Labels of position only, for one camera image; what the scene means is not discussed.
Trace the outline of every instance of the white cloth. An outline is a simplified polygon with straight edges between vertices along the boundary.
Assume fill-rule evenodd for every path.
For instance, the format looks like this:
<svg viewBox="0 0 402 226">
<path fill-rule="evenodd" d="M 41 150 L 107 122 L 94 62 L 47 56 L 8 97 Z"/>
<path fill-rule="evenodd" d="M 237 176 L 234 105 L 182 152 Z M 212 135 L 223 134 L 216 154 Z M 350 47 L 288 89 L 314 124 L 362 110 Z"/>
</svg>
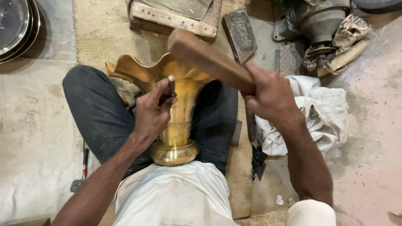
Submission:
<svg viewBox="0 0 402 226">
<path fill-rule="evenodd" d="M 120 183 L 113 225 L 237 226 L 228 198 L 225 177 L 211 163 L 152 164 Z M 335 225 L 335 212 L 328 205 L 305 200 L 289 209 L 288 226 L 318 224 Z"/>
<path fill-rule="evenodd" d="M 316 200 L 297 202 L 287 212 L 286 226 L 336 226 L 335 211 Z"/>
<path fill-rule="evenodd" d="M 346 92 L 340 88 L 320 87 L 320 80 L 308 76 L 287 76 L 296 105 L 306 117 L 308 131 L 321 153 L 346 141 L 348 104 Z M 256 137 L 264 153 L 286 155 L 281 133 L 267 120 L 255 116 Z"/>
</svg>

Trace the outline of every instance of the white sack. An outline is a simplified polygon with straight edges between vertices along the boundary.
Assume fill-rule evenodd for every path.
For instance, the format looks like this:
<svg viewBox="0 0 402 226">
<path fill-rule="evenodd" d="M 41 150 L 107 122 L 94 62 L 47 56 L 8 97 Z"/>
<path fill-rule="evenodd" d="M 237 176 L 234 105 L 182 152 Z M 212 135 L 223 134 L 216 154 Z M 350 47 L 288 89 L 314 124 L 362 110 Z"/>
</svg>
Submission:
<svg viewBox="0 0 402 226">
<path fill-rule="evenodd" d="M 287 76 L 296 105 L 306 117 L 307 128 L 321 153 L 346 141 L 346 92 L 320 87 L 320 80 L 308 76 Z M 267 120 L 255 116 L 257 139 L 270 156 L 286 155 L 282 135 Z"/>
</svg>

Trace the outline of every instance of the man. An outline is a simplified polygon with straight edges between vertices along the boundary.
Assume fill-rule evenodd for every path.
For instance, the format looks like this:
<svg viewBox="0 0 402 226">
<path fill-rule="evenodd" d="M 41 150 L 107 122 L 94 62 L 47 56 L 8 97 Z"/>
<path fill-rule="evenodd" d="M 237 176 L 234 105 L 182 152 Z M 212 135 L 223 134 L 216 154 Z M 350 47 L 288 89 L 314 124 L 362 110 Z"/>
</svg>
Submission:
<svg viewBox="0 0 402 226">
<path fill-rule="evenodd" d="M 252 62 L 246 68 L 256 83 L 256 95 L 244 97 L 247 106 L 277 127 L 288 148 L 290 179 L 300 202 L 289 209 L 286 224 L 334 226 L 332 179 L 289 81 Z M 69 199 L 53 225 L 96 226 L 113 197 L 116 226 L 236 225 L 224 178 L 237 116 L 236 89 L 212 81 L 201 91 L 191 130 L 200 154 L 191 163 L 166 167 L 151 164 L 147 149 L 165 129 L 177 101 L 170 97 L 159 104 L 169 93 L 167 79 L 137 99 L 136 117 L 126 110 L 109 78 L 94 68 L 73 68 L 63 88 L 74 120 L 102 166 Z"/>
</svg>

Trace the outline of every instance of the tool handle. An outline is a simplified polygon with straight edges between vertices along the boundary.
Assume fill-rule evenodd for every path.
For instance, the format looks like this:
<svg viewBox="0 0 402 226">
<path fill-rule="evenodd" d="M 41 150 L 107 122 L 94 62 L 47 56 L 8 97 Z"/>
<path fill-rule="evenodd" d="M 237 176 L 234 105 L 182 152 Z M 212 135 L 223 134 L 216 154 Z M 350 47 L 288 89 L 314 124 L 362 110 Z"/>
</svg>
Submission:
<svg viewBox="0 0 402 226">
<path fill-rule="evenodd" d="M 254 80 L 244 67 L 192 33 L 175 29 L 169 36 L 168 50 L 179 60 L 228 83 L 242 94 L 255 93 Z"/>
</svg>

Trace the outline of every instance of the wooden board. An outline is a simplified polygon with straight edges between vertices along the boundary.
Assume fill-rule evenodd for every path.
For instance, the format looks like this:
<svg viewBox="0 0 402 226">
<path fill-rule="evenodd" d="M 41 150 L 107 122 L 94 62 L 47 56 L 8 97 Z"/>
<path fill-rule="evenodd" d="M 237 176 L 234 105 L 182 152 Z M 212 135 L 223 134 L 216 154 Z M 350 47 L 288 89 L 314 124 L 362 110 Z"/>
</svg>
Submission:
<svg viewBox="0 0 402 226">
<path fill-rule="evenodd" d="M 142 0 L 143 3 L 178 16 L 201 21 L 211 0 Z"/>
<path fill-rule="evenodd" d="M 196 21 L 158 10 L 142 3 L 140 0 L 133 0 L 129 10 L 130 29 L 141 29 L 169 35 L 175 28 L 181 28 L 196 34 L 202 39 L 214 40 L 219 25 L 221 5 L 222 0 L 214 0 L 202 21 Z"/>
</svg>

